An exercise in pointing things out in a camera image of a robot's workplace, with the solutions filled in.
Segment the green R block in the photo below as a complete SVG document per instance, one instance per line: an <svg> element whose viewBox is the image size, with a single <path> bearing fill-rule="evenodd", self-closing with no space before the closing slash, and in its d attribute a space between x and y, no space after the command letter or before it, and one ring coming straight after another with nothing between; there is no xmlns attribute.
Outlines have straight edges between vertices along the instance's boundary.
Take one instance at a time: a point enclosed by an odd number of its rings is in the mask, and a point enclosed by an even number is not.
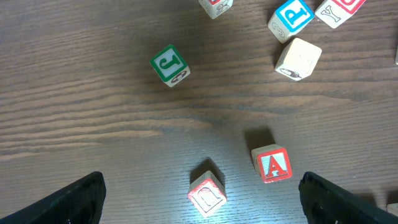
<svg viewBox="0 0 398 224"><path fill-rule="evenodd" d="M386 206L387 212L398 217L398 203L391 203Z"/></svg>

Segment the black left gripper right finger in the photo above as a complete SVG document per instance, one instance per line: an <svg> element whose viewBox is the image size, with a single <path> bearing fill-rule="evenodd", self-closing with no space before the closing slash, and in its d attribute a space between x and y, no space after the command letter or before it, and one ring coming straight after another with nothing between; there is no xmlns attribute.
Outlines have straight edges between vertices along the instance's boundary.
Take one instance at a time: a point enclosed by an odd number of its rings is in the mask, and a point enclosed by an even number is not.
<svg viewBox="0 0 398 224"><path fill-rule="evenodd" d="M313 173L299 183L300 203L309 224L390 224L397 216Z"/></svg>

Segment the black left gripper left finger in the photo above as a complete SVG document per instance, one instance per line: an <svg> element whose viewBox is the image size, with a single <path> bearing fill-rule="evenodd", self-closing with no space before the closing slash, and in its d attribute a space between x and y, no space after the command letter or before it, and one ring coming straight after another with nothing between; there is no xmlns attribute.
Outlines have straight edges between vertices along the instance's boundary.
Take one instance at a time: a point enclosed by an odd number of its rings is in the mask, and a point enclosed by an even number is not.
<svg viewBox="0 0 398 224"><path fill-rule="evenodd" d="M1 219L1 224L98 224L106 198L103 174L92 172Z"/></svg>

